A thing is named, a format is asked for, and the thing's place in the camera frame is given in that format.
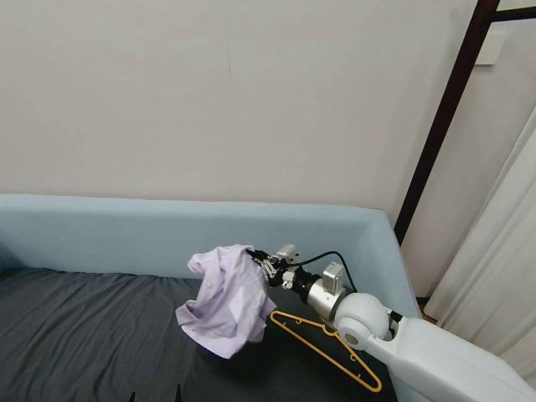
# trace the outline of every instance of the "silver cylinder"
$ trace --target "silver cylinder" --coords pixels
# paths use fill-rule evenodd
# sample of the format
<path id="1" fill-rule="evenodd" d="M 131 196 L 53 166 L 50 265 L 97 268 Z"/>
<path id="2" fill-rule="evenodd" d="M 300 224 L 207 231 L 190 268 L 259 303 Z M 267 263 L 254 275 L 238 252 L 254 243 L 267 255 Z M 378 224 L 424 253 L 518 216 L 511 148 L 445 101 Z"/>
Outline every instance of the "silver cylinder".
<path id="1" fill-rule="evenodd" d="M 337 310 L 338 303 L 344 298 L 346 290 L 341 287 L 335 292 L 330 293 L 324 286 L 322 286 L 322 279 L 318 279 L 312 284 L 311 290 L 307 295 L 307 304 L 311 306 L 320 317 L 330 322 L 335 318 L 335 311 Z"/>

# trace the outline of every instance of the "fabric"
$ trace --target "fabric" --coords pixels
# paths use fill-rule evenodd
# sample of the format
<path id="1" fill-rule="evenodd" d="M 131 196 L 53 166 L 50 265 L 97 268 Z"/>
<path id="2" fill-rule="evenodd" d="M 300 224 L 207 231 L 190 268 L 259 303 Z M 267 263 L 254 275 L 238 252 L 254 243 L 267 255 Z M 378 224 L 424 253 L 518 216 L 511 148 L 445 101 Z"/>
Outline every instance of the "fabric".
<path id="1" fill-rule="evenodd" d="M 248 341 L 260 342 L 266 317 L 276 308 L 248 249 L 231 245 L 192 256 L 188 268 L 202 274 L 203 282 L 197 299 L 176 311 L 183 331 L 222 358 L 231 358 Z"/>
<path id="2" fill-rule="evenodd" d="M 536 388 L 536 109 L 425 308 Z"/>
<path id="3" fill-rule="evenodd" d="M 175 400 L 196 345 L 177 304 L 198 281 L 50 270 L 0 272 L 0 400 Z"/>
<path id="4" fill-rule="evenodd" d="M 384 384 L 372 394 L 270 321 L 263 342 L 246 344 L 231 360 L 200 347 L 174 315 L 200 282 L 0 272 L 0 400 L 127 402 L 135 391 L 136 402 L 172 402 L 180 386 L 182 402 L 396 401 L 382 363 L 362 355 Z M 269 292 L 282 310 L 317 320 L 293 292 Z M 296 331 L 354 367 L 337 342 L 301 327 Z"/>

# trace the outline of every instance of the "lavender cloth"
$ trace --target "lavender cloth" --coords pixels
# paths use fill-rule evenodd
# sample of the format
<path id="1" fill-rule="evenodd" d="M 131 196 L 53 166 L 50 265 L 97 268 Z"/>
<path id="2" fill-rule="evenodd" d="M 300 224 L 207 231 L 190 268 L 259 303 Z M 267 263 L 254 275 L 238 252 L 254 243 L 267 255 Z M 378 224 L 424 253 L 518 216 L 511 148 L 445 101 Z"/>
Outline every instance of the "lavender cloth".
<path id="1" fill-rule="evenodd" d="M 276 308 L 248 249 L 231 245 L 193 255 L 188 268 L 203 274 L 203 282 L 197 299 L 175 311 L 183 331 L 222 358 L 233 356 L 247 341 L 260 342 L 266 317 Z"/>

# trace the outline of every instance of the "white robotic arm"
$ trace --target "white robotic arm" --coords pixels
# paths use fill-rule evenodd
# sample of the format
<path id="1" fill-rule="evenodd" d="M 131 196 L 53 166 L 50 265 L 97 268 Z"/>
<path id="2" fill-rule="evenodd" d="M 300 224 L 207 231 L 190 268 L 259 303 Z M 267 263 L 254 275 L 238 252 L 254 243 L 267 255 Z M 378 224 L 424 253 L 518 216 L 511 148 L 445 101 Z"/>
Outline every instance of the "white robotic arm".
<path id="1" fill-rule="evenodd" d="M 292 245 L 274 255 L 250 254 L 270 286 L 298 293 L 350 348 L 374 356 L 433 402 L 536 402 L 536 391 L 497 356 L 422 319 L 402 317 L 372 295 L 346 295 L 342 265 L 330 264 L 320 277 L 295 262 Z"/>
<path id="2" fill-rule="evenodd" d="M 434 402 L 529 402 L 536 392 L 497 356 L 425 320 L 397 316 L 379 300 L 352 293 L 340 302 L 334 326 L 350 346 L 364 350 Z"/>

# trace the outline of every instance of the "yellow hanger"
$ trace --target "yellow hanger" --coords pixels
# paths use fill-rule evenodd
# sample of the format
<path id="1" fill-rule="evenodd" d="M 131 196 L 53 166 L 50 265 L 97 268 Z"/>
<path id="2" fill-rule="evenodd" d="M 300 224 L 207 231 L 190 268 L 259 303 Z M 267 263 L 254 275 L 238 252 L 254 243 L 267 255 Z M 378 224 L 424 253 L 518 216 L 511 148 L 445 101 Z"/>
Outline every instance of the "yellow hanger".
<path id="1" fill-rule="evenodd" d="M 335 337 L 349 352 L 350 352 L 350 360 L 352 360 L 353 362 L 357 361 L 359 362 L 359 364 L 361 364 L 361 366 L 367 370 L 367 373 L 369 373 L 371 375 L 371 377 L 374 379 L 374 381 L 376 381 L 376 385 L 375 386 L 372 386 L 370 384 L 367 384 L 366 382 L 364 382 L 362 379 L 361 379 L 361 374 L 358 374 L 358 375 L 355 375 L 354 373 L 352 373 L 350 370 L 348 370 L 346 367 L 342 366 L 338 361 L 334 360 L 331 356 L 328 356 L 327 354 L 325 354 L 322 350 L 320 350 L 319 348 L 317 348 L 315 345 L 313 345 L 312 343 L 310 343 L 309 341 L 307 341 L 305 338 L 301 337 L 300 335 L 298 335 L 297 333 L 295 333 L 294 331 L 292 331 L 289 327 L 286 326 L 286 323 L 285 322 L 279 322 L 277 321 L 276 319 L 276 316 L 283 316 L 283 317 L 287 317 L 287 318 L 291 318 L 293 320 L 296 321 L 296 324 L 297 325 L 300 325 L 302 324 L 303 322 L 305 324 L 309 324 L 309 325 L 313 325 L 314 327 L 318 327 L 318 328 L 321 328 L 324 333 L 326 335 L 328 335 L 329 337 Z M 371 392 L 374 392 L 374 393 L 378 393 L 379 391 L 382 390 L 382 382 L 380 381 L 380 379 L 378 378 L 378 376 L 369 368 L 369 366 L 363 361 L 361 360 L 361 358 L 353 351 L 353 349 L 351 349 L 342 339 L 341 337 L 338 336 L 338 332 L 337 331 L 328 331 L 326 326 L 324 324 L 320 324 L 318 322 L 314 322 L 314 321 L 310 321 L 310 320 L 307 320 L 306 318 L 301 318 L 301 317 L 298 317 L 298 316 L 293 316 L 292 314 L 289 314 L 287 312 L 280 312 L 278 310 L 274 310 L 271 314 L 270 314 L 270 319 L 275 323 L 277 324 L 279 327 L 283 328 L 285 331 L 287 331 L 288 333 L 290 333 L 293 337 L 297 338 L 298 340 L 300 340 L 301 342 L 305 343 L 309 348 L 311 348 L 312 350 L 314 350 L 315 352 L 317 352 L 318 354 L 320 354 L 323 358 L 329 360 L 331 363 L 335 364 L 335 366 L 337 366 L 339 369 L 341 369 L 344 373 L 346 373 L 347 375 L 349 375 L 350 377 L 352 377 L 352 379 L 354 379 L 355 381 L 357 381 L 358 383 L 360 383 L 363 387 L 365 387 L 366 389 L 368 389 L 369 391 Z"/>

